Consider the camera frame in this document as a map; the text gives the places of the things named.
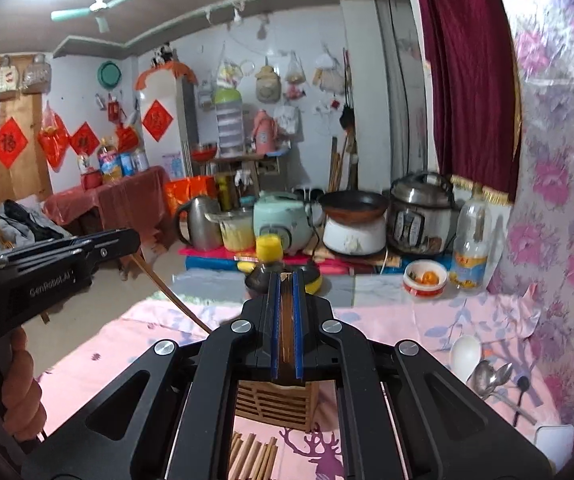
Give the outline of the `person's left hand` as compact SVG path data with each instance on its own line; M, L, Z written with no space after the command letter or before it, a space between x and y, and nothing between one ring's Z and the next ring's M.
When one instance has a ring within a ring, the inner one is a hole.
M6 408L2 426L18 442L25 442L44 430L47 413L42 403L42 388L34 378L28 337L22 327L11 333L10 347L12 359L2 383L2 405Z

